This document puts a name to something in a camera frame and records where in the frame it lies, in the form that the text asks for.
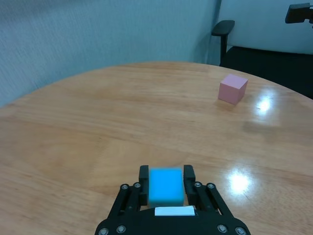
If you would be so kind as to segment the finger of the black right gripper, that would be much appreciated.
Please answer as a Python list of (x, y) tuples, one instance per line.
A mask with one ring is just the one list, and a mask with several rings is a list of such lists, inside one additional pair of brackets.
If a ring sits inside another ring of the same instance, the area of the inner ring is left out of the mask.
[(291, 4), (288, 8), (285, 23), (297, 24), (309, 20), (313, 23), (313, 6), (310, 3)]

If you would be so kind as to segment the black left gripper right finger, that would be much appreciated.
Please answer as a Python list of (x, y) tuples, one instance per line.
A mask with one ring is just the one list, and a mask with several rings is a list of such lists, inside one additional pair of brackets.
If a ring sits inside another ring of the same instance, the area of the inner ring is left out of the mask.
[(183, 183), (190, 206), (195, 206), (200, 211), (231, 215), (215, 184), (207, 183), (204, 185), (197, 181), (191, 165), (186, 164), (183, 167)]

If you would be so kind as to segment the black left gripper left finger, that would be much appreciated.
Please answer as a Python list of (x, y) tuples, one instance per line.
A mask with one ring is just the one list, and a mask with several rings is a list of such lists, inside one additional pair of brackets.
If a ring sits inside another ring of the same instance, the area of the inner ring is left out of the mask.
[(109, 212), (108, 218), (138, 212), (142, 206), (148, 205), (149, 167), (142, 165), (139, 169), (138, 182), (133, 185), (122, 184)]

